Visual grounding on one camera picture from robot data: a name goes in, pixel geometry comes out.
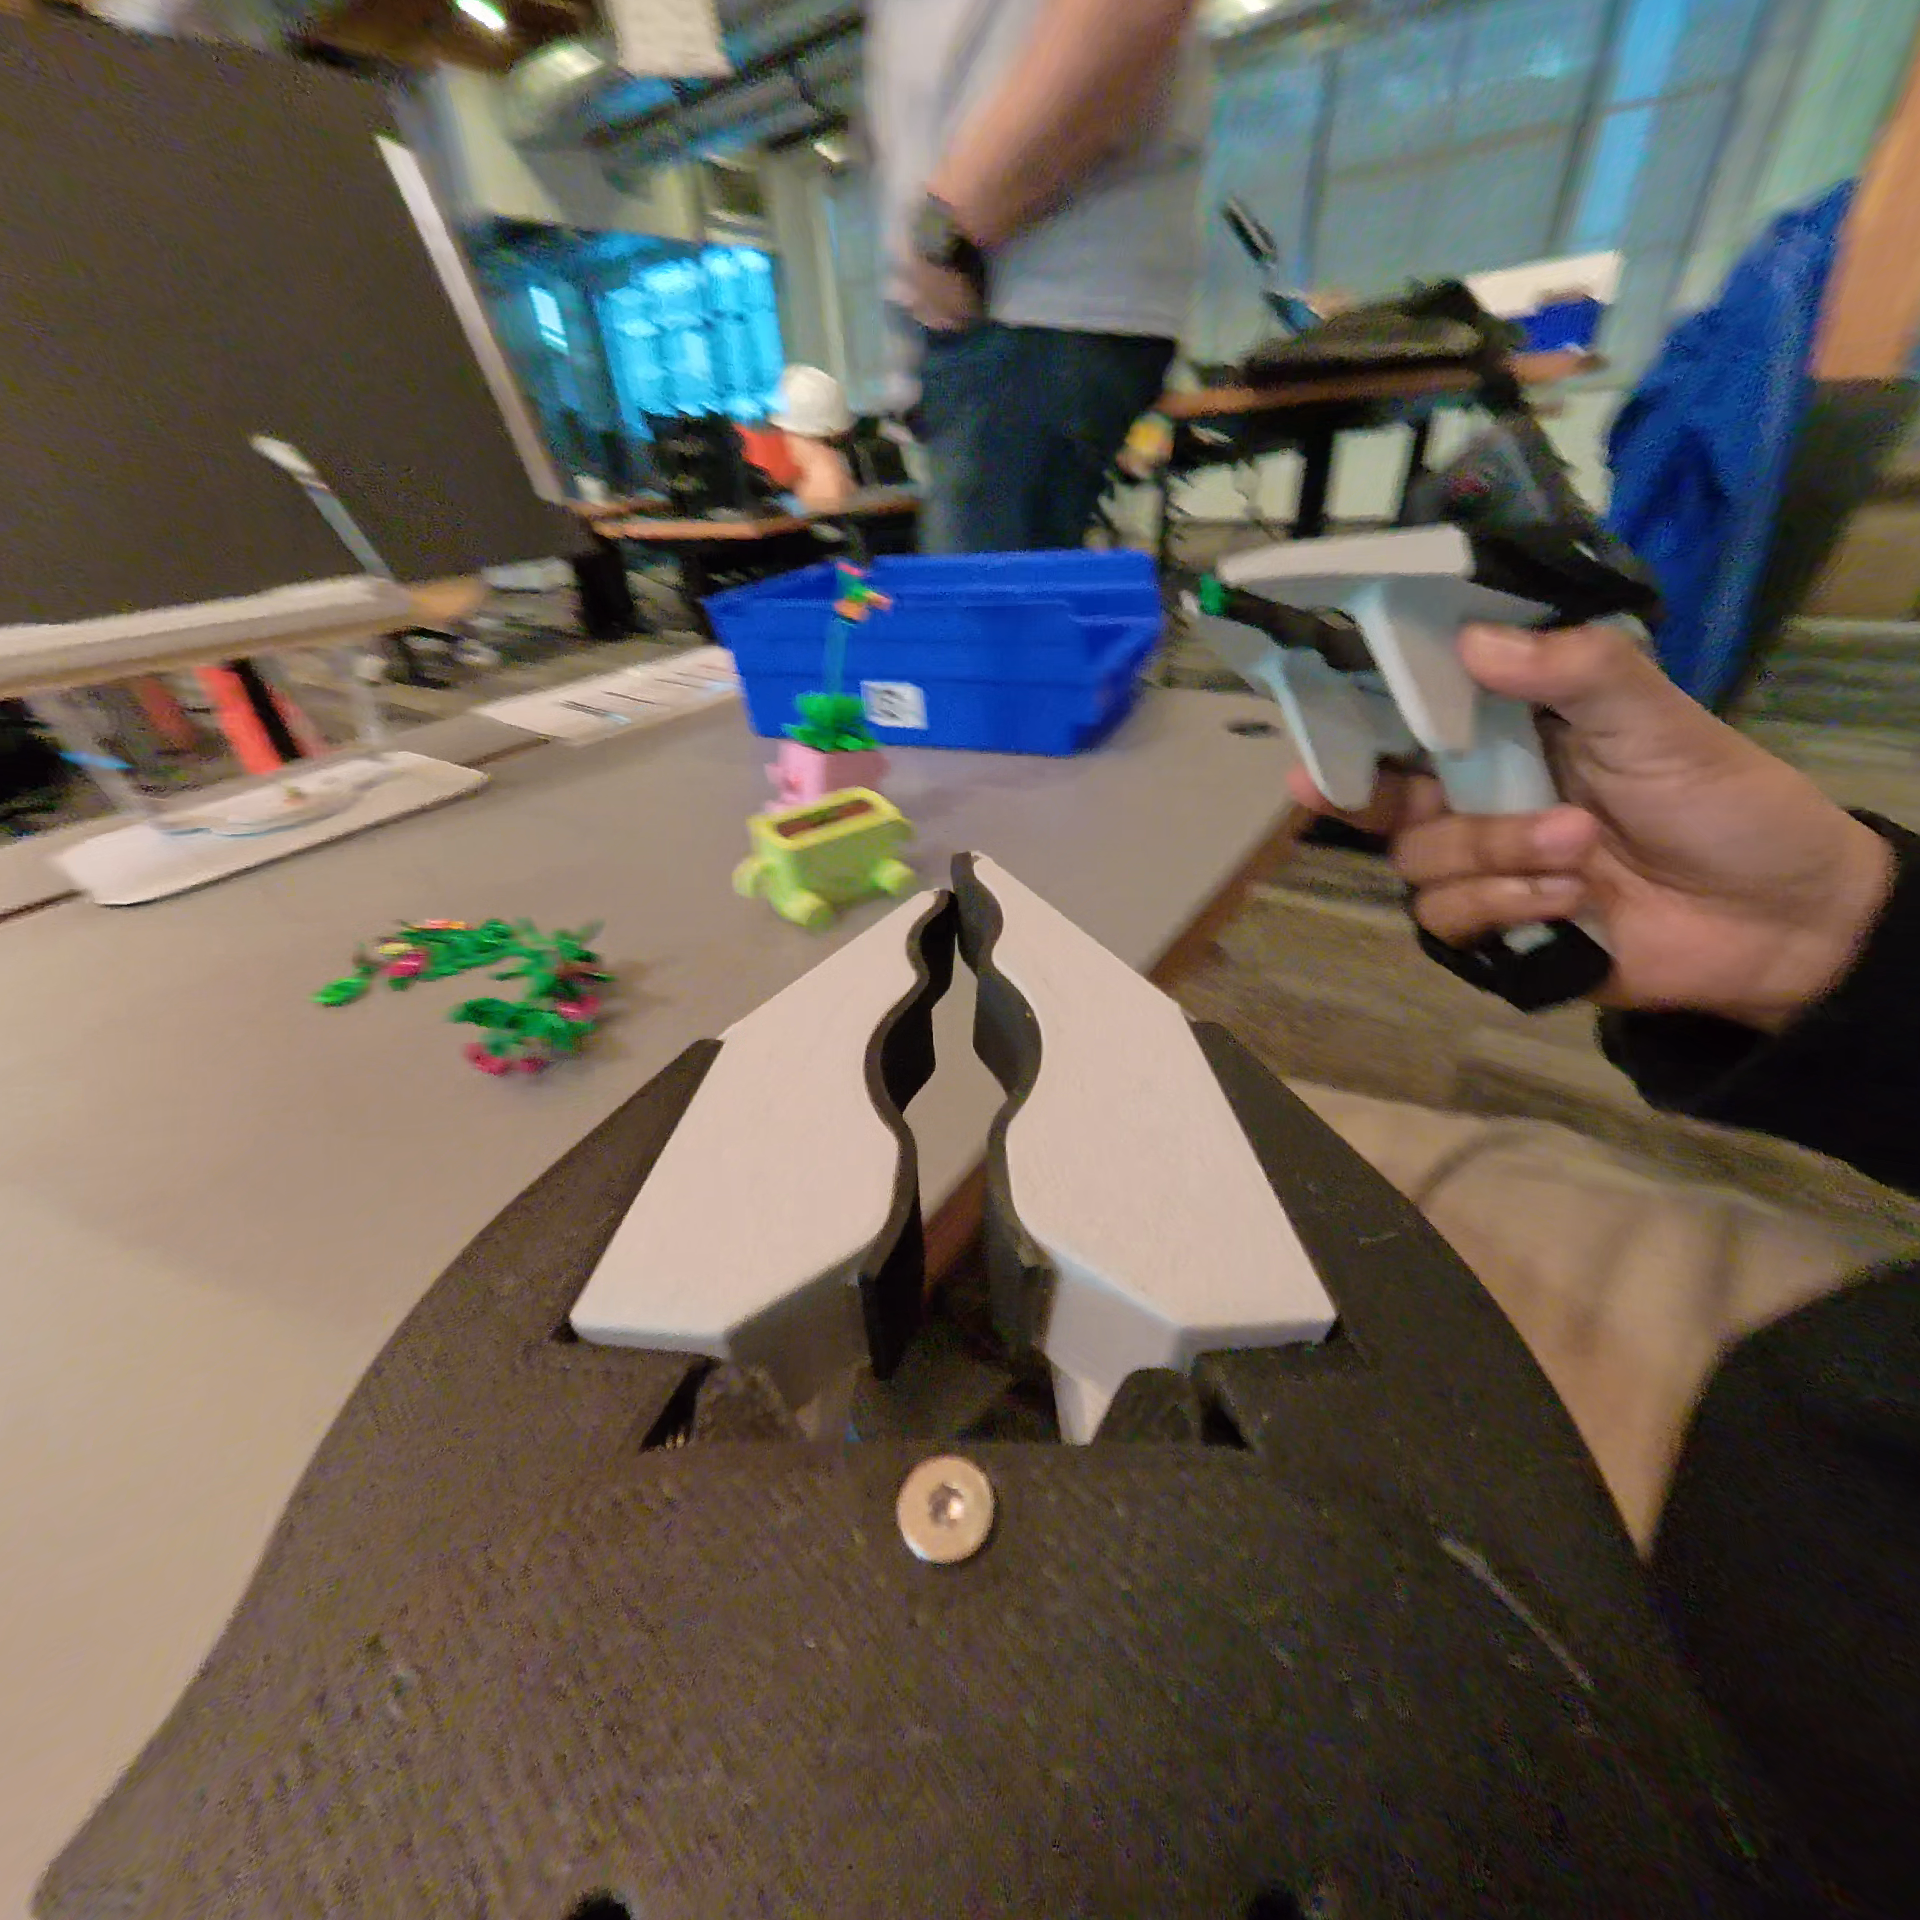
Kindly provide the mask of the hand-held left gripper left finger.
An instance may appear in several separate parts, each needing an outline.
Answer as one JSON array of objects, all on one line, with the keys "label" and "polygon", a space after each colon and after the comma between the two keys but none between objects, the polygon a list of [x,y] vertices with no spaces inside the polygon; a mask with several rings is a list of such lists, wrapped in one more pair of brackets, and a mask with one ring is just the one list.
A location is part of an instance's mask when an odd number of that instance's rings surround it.
[{"label": "hand-held left gripper left finger", "polygon": [[916,891],[712,1042],[570,1308],[582,1345],[756,1378],[800,1434],[844,1432],[923,1314],[907,1115],[954,959],[952,891]]}]

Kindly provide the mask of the orange traffic cone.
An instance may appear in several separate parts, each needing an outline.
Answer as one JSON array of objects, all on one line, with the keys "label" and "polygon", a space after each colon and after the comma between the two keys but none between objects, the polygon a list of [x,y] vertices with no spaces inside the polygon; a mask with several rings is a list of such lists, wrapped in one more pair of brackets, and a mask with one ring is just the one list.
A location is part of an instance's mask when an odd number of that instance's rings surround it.
[{"label": "orange traffic cone", "polygon": [[121,688],[156,755],[267,777],[327,753],[303,708],[247,657],[132,675]]}]

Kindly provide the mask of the white document stand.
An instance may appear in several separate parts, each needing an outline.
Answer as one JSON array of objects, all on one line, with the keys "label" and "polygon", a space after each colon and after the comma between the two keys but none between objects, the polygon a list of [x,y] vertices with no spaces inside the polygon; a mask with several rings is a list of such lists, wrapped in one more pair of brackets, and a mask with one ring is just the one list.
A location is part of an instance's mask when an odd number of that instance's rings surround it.
[{"label": "white document stand", "polygon": [[[43,859],[63,895],[102,908],[176,899],[376,828],[469,798],[485,775],[394,744],[359,656],[421,625],[403,588],[322,470],[282,437],[252,450],[282,471],[353,562],[338,577],[172,607],[69,621],[14,621],[1,633],[4,697],[22,700],[107,799],[107,820]],[[327,653],[345,681],[345,753],[283,762],[188,802],[161,802],[107,748],[81,693],[161,669]]]}]

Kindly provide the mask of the wooden background desk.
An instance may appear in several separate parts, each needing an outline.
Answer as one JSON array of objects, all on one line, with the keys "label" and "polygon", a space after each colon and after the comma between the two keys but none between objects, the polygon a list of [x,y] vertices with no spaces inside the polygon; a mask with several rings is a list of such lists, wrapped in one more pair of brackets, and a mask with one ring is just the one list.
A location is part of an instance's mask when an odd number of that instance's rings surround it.
[{"label": "wooden background desk", "polygon": [[1322,537],[1332,524],[1332,478],[1341,437],[1387,425],[1408,432],[1394,507],[1404,516],[1408,496],[1427,468],[1434,418],[1468,404],[1478,391],[1478,374],[1466,363],[1166,391],[1158,404],[1166,450],[1153,468],[1158,563],[1170,568],[1180,555],[1185,509],[1178,492],[1183,483],[1216,470],[1258,468],[1280,453],[1299,461],[1296,504],[1284,533]]},{"label": "wooden background desk", "polygon": [[641,565],[669,565],[692,627],[712,638],[708,600],[821,559],[911,553],[922,496],[911,486],[864,488],[828,511],[669,516],[639,511],[635,498],[571,500],[568,514],[588,536]]}]

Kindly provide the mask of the pile of small toy bricks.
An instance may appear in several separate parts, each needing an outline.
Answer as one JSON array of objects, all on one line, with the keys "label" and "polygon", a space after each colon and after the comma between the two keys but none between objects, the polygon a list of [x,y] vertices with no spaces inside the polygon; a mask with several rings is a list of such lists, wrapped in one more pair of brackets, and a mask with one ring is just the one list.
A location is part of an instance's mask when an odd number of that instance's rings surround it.
[{"label": "pile of small toy bricks", "polygon": [[376,988],[416,985],[482,975],[539,1003],[574,1003],[597,995],[611,971],[593,945],[597,926],[546,927],[529,919],[416,919],[353,947],[347,969],[307,1000],[343,1008]]}]

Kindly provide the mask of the laminated paper sheet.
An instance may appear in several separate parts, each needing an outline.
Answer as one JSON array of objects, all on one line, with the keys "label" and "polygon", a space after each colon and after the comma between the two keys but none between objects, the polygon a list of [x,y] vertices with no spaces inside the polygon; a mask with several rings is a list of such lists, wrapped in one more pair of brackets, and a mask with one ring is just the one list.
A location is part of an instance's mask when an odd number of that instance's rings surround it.
[{"label": "laminated paper sheet", "polygon": [[708,708],[733,705],[740,691],[731,653],[706,643],[515,691],[477,705],[476,715],[548,744],[584,748],[657,730]]}]

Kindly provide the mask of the black bag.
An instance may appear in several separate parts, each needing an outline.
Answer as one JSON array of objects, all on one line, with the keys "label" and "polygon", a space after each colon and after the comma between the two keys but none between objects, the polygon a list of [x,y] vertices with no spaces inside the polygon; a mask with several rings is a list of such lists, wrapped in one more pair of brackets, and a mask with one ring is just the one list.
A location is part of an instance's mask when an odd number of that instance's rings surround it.
[{"label": "black bag", "polygon": [[1523,348],[1523,330],[1493,313],[1457,278],[1346,306],[1284,339],[1249,349],[1235,365],[1247,387],[1368,372],[1491,367]]}]

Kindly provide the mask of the person's right forearm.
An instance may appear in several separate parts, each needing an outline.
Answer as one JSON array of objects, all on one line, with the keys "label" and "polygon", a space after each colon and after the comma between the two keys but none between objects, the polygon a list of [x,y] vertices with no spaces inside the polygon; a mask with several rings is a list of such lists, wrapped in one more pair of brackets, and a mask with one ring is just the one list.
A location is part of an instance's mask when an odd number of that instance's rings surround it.
[{"label": "person's right forearm", "polygon": [[1883,908],[1823,997],[1764,1033],[1700,1011],[1604,1011],[1604,1058],[1665,1113],[1805,1147],[1917,1193],[1917,835],[1852,818],[1892,855]]}]

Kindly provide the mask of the person's right hand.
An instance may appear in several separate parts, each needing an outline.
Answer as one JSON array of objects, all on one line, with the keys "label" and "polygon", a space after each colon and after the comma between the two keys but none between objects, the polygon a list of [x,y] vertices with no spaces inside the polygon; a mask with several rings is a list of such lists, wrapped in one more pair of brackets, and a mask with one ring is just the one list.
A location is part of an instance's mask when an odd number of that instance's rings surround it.
[{"label": "person's right hand", "polygon": [[1759,1033],[1836,988],[1895,885],[1881,829],[1700,708],[1619,627],[1468,625],[1456,650],[1484,691],[1546,709],[1557,804],[1468,813],[1430,775],[1377,772],[1344,809],[1308,773],[1288,779],[1309,812],[1386,839],[1416,924],[1473,947],[1588,919],[1609,954],[1600,1003]]}]

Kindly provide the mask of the blue cloth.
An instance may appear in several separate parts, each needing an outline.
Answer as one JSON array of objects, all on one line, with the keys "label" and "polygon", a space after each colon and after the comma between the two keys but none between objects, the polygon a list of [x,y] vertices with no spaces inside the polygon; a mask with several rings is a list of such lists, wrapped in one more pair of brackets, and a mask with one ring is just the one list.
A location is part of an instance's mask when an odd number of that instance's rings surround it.
[{"label": "blue cloth", "polygon": [[1778,214],[1665,334],[1606,437],[1606,528],[1659,597],[1651,653],[1716,708],[1750,650],[1774,517],[1811,395],[1854,180]]}]

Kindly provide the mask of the hanging paper sign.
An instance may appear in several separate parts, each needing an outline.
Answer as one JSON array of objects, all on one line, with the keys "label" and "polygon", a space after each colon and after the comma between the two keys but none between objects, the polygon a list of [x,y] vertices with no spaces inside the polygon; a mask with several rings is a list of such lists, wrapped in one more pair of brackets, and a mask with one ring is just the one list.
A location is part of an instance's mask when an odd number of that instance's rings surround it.
[{"label": "hanging paper sign", "polygon": [[617,72],[657,81],[727,78],[727,52],[717,1],[597,1]]}]

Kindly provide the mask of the pink toy brick plant pot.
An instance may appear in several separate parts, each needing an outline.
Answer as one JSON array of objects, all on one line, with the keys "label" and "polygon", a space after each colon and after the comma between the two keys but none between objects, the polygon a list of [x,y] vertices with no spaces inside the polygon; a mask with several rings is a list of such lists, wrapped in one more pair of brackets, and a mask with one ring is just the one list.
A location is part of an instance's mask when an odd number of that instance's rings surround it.
[{"label": "pink toy brick plant pot", "polygon": [[819,684],[795,695],[767,765],[780,805],[812,804],[842,790],[877,790],[888,777],[889,760],[866,717],[861,693],[851,688],[850,653],[857,627],[892,605],[866,565],[834,563]]}]

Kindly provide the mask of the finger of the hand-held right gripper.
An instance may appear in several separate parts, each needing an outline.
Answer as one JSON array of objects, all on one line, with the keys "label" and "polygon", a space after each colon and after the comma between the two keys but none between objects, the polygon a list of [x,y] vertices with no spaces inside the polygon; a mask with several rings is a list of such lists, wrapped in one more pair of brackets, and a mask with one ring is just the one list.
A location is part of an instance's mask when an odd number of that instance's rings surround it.
[{"label": "finger of the hand-held right gripper", "polygon": [[1275,701],[1314,787],[1335,812],[1368,808],[1379,765],[1409,760],[1413,733],[1359,630],[1344,615],[1263,596],[1231,596],[1229,612],[1211,618],[1187,600],[1198,636],[1219,661]]},{"label": "finger of the hand-held right gripper", "polygon": [[1488,717],[1500,703],[1462,659],[1462,630],[1498,623],[1491,613],[1539,612],[1493,588],[1470,533],[1447,524],[1272,543],[1235,553],[1214,577],[1231,597],[1350,620],[1427,755],[1478,751],[1500,728]]}]

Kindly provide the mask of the lime green toy brick pot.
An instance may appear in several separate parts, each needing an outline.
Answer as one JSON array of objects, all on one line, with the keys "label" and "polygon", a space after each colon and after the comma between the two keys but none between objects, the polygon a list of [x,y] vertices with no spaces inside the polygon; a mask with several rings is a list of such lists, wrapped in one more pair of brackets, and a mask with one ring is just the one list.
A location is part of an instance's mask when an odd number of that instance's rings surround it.
[{"label": "lime green toy brick pot", "polygon": [[906,858],[914,838],[900,805],[872,786],[769,805],[745,820],[745,851],[731,868],[731,889],[764,901],[788,924],[823,930],[850,905],[916,891],[918,876]]}]

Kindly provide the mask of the black board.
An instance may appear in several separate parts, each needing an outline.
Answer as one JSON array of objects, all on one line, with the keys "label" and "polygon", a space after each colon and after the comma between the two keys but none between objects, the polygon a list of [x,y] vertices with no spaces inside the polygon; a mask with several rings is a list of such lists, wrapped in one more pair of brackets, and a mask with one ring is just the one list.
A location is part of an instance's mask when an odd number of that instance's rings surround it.
[{"label": "black board", "polygon": [[546,447],[387,86],[4,15],[1,613],[53,625],[570,552]]}]

